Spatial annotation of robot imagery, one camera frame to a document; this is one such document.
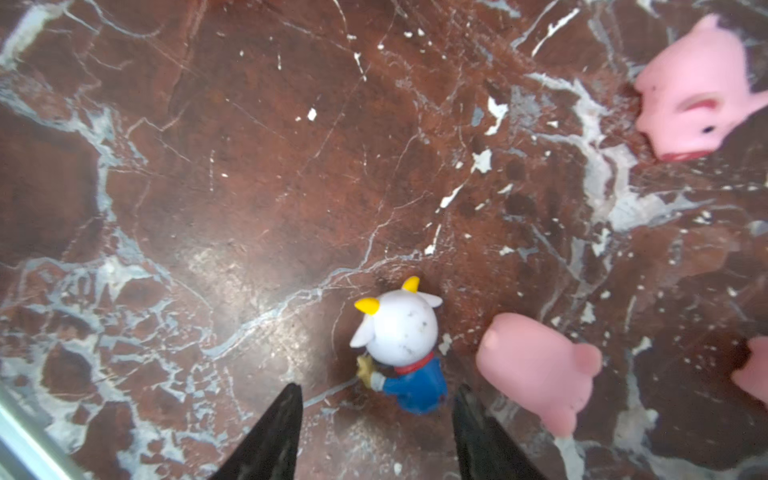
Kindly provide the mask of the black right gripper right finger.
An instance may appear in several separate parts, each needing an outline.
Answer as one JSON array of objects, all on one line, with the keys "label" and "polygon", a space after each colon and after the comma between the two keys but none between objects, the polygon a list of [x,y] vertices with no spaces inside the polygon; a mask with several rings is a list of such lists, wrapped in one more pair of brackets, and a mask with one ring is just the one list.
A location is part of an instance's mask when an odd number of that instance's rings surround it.
[{"label": "black right gripper right finger", "polygon": [[454,397],[452,424],[463,480],[546,480],[467,384]]}]

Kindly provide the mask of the pink pig toy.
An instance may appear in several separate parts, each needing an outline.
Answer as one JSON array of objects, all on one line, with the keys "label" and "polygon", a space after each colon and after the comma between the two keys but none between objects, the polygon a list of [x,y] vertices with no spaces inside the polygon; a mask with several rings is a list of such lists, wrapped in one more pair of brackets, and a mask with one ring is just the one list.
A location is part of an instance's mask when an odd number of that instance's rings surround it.
[{"label": "pink pig toy", "polygon": [[662,162],[705,157],[752,114],[767,107],[767,93],[748,81],[746,50],[719,25],[717,14],[700,19],[637,76],[641,96],[637,129]]},{"label": "pink pig toy", "polygon": [[731,380],[741,390],[767,405],[767,337],[747,342],[750,356],[742,368],[732,372]]},{"label": "pink pig toy", "polygon": [[602,370],[601,351],[515,313],[496,315],[476,354],[482,377],[555,437],[569,437]]}]

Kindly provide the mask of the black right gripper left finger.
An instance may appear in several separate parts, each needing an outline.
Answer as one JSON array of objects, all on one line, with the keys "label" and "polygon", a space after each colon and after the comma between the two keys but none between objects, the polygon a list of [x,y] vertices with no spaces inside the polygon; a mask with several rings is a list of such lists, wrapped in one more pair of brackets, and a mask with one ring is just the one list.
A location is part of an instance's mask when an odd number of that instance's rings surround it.
[{"label": "black right gripper left finger", "polygon": [[289,383],[212,480],[293,480],[303,418],[301,386]]}]

